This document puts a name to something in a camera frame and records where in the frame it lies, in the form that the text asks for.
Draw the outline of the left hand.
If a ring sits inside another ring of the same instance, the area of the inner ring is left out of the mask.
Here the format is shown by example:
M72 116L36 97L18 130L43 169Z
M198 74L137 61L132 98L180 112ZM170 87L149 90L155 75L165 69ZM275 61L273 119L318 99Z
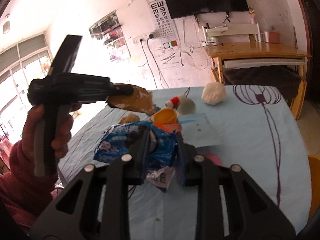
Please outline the left hand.
M22 151L29 161L34 161L34 134L36 124L42 119L44 115L44 105L33 107L27 115L22 132ZM51 142L51 147L55 151L57 159L62 159L68 152L68 142L72 134L73 117L67 115L60 127L56 138Z

